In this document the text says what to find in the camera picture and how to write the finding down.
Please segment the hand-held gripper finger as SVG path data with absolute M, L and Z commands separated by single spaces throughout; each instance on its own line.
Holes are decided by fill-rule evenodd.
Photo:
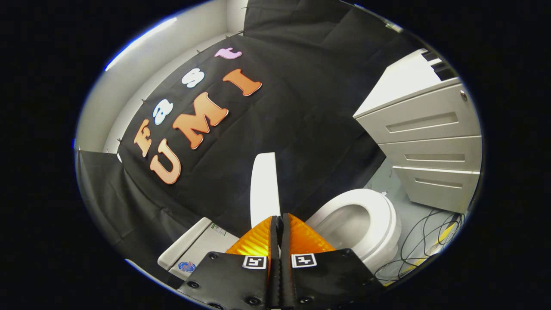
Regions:
M 281 308 L 350 310 L 383 285 L 350 248 L 335 249 L 305 222 L 282 215 Z
M 225 252 L 207 252 L 181 292 L 196 304 L 217 310 L 277 308 L 278 222 L 279 216 L 267 217 Z

